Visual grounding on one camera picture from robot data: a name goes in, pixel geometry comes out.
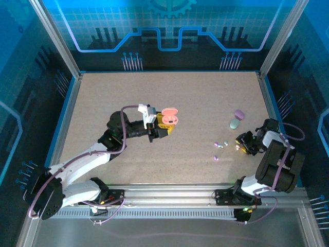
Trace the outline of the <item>pink earbud charging case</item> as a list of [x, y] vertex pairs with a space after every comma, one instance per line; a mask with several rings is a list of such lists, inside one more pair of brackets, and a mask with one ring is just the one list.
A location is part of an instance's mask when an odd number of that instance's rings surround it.
[[166, 125], [176, 125], [178, 123], [178, 117], [176, 114], [178, 109], [176, 108], [165, 108], [161, 111], [162, 123]]

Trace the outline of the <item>aluminium table edge rail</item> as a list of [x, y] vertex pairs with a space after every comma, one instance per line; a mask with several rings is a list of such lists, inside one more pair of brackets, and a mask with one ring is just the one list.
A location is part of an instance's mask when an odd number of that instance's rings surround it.
[[[69, 85], [69, 89], [67, 91], [61, 114], [47, 154], [47, 158], [44, 163], [46, 168], [52, 165], [56, 165], [60, 162], [70, 121], [72, 118], [72, 113], [74, 111], [79, 88], [81, 85], [81, 79], [81, 77], [78, 79], [72, 78]], [[29, 218], [28, 216], [25, 217], [15, 247], [32, 247], [40, 221], [41, 220], [39, 218]]]
[[[281, 101], [275, 100], [268, 78], [262, 75], [258, 75], [258, 78], [269, 116], [280, 122], [279, 129], [284, 132], [283, 114], [281, 114], [279, 110]], [[327, 231], [327, 227], [329, 227], [329, 219], [316, 219], [315, 212], [312, 211], [313, 206], [311, 205], [307, 190], [300, 179], [297, 181], [296, 190], [288, 196], [289, 202], [293, 201], [293, 197], [297, 196], [297, 192], [301, 192], [302, 196], [296, 209], [298, 210], [299, 228], [300, 232], [303, 234], [305, 246], [329, 247], [329, 241], [327, 241], [324, 235]]]

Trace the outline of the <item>aluminium frame post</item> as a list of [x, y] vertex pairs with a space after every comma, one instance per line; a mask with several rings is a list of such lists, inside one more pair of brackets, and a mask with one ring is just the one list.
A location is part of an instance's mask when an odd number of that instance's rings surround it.
[[299, 18], [304, 12], [309, 0], [296, 0], [294, 6], [292, 7], [288, 17], [286, 18], [280, 32], [275, 39], [273, 46], [269, 50], [261, 68], [259, 71], [259, 78], [264, 79], [268, 72], [270, 71], [272, 65], [277, 59], [280, 51], [285, 45], [287, 39], [290, 37], [294, 27], [296, 26]]
[[29, 2], [73, 77], [81, 79], [81, 72], [43, 1], [29, 0]]

